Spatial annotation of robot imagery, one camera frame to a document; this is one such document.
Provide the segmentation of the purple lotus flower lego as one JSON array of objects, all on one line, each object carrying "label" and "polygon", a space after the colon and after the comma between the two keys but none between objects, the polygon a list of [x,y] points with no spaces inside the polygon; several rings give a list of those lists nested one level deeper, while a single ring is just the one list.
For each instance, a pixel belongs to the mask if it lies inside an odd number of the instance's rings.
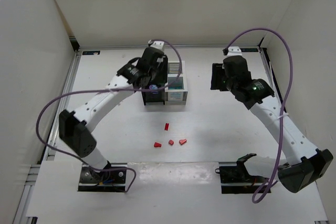
[{"label": "purple lotus flower lego", "polygon": [[151,85],[149,85],[149,89],[150,90],[157,90],[158,87],[157,87],[157,85],[151,84]]}]

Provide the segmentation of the red curved lego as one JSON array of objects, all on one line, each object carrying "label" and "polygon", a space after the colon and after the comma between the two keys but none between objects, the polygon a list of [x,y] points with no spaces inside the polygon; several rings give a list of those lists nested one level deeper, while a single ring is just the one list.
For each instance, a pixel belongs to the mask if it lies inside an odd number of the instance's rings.
[{"label": "red curved lego", "polygon": [[179,143],[180,143],[181,145],[185,144],[186,142],[187,142],[187,139],[179,140]]},{"label": "red curved lego", "polygon": [[157,143],[157,142],[154,143],[154,147],[155,147],[155,148],[157,148],[157,147],[161,147],[161,146],[162,146],[161,143]]}]

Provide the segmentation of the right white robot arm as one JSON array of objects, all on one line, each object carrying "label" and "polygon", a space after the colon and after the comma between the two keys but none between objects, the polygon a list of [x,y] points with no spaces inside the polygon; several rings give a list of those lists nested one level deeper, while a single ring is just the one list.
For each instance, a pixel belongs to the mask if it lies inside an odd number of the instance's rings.
[{"label": "right white robot arm", "polygon": [[321,178],[333,161],[328,149],[320,150],[283,113],[273,89],[253,79],[241,55],[212,64],[211,90],[228,91],[256,116],[281,148],[285,159],[277,164],[275,179],[297,193]]}]

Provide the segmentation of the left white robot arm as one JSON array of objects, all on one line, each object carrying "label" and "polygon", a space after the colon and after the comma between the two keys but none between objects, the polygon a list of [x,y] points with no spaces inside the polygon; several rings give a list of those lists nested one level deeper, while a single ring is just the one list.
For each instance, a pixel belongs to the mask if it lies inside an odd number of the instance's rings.
[{"label": "left white robot arm", "polygon": [[59,115],[60,139],[97,172],[107,169],[109,162],[98,150],[97,141],[91,133],[114,107],[133,95],[135,89],[148,86],[164,69],[167,63],[164,42],[155,40],[145,48],[135,66],[133,62],[133,59],[130,60],[117,71],[106,85],[107,92],[99,92],[74,111],[63,110]]}]

